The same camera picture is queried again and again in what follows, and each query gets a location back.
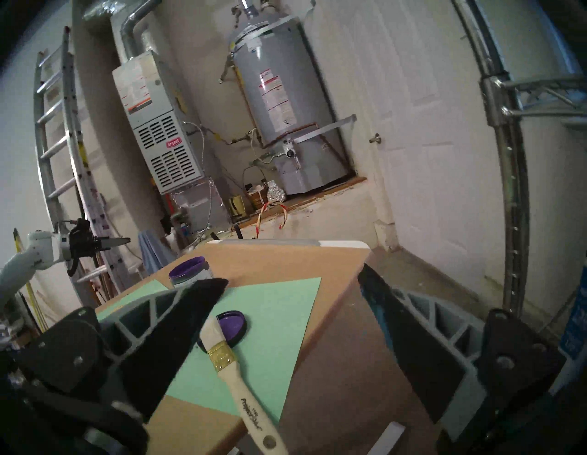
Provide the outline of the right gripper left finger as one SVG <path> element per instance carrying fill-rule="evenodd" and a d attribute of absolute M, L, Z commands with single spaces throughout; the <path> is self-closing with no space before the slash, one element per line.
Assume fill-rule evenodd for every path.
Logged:
<path fill-rule="evenodd" d="M 148 422 L 227 286 L 225 278 L 198 280 L 138 298 L 105 317 L 101 336 L 112 364 L 101 401 L 130 405 Z"/>

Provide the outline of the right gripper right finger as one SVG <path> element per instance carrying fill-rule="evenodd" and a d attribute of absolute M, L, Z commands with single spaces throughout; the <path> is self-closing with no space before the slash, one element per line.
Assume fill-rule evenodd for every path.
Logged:
<path fill-rule="evenodd" d="M 391 286 L 367 264 L 358 282 L 430 419 L 458 440 L 487 396 L 475 365 L 484 322 L 450 301 Z"/>

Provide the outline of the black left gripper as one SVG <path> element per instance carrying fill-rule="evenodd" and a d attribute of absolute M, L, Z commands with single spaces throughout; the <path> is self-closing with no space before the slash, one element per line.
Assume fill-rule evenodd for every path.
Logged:
<path fill-rule="evenodd" d="M 66 252 L 67 274 L 75 275 L 80 258 L 94 257 L 99 251 L 109 251 L 130 243 L 129 237 L 96 237 L 87 219 L 77 219 L 74 228 L 69 232 Z"/>

